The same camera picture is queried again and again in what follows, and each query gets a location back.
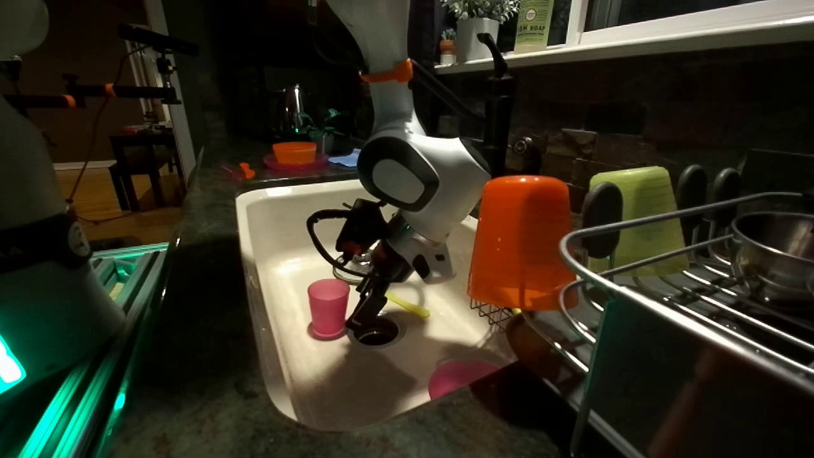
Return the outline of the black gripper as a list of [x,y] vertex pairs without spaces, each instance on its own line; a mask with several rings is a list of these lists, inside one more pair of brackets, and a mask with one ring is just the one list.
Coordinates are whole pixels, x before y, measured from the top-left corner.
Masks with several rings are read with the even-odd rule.
[[356,262],[361,283],[356,287],[359,304],[347,318],[350,330],[367,330],[375,318],[384,318],[388,292],[392,283],[404,283],[423,264],[403,257],[390,236],[401,219],[384,222],[375,202],[356,198],[350,207],[347,224],[336,239],[345,262]]

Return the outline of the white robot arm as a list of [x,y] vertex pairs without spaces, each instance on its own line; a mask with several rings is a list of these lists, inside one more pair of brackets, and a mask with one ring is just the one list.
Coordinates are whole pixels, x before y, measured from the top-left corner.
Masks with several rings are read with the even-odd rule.
[[383,318],[392,283],[417,273],[425,283],[453,274],[450,233],[474,211],[490,164],[463,138],[434,138],[421,126],[409,90],[409,0],[325,0],[356,40],[373,96],[373,138],[359,156],[361,187],[397,210],[373,250],[373,271],[347,329],[359,342],[388,342],[397,325]]

